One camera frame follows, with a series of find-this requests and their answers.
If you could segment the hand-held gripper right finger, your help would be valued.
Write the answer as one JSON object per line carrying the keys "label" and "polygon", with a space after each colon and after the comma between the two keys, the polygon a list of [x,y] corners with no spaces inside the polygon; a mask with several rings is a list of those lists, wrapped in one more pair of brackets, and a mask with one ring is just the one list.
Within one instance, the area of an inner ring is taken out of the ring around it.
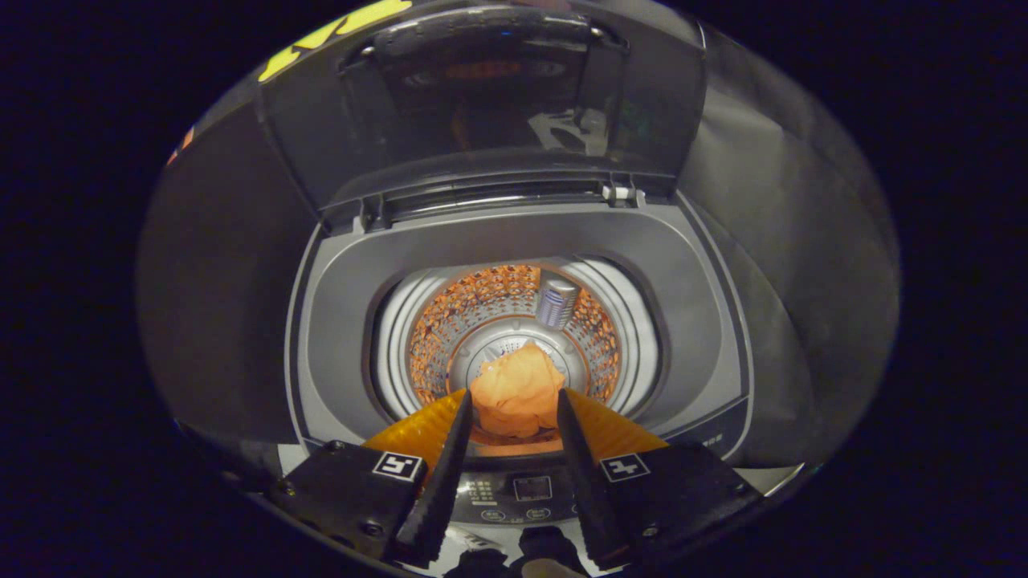
{"label": "hand-held gripper right finger", "polygon": [[556,417],[586,553],[599,568],[671,568],[763,507],[763,494],[701,444],[667,443],[570,389]]}

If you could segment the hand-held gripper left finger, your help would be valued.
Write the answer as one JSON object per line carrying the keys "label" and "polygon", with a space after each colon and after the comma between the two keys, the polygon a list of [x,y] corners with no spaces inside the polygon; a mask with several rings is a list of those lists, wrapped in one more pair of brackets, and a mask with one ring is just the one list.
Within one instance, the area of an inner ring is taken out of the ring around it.
{"label": "hand-held gripper left finger", "polygon": [[348,555],[429,567],[451,522],[472,421],[472,396],[458,390],[367,442],[323,444],[271,484],[269,501]]}

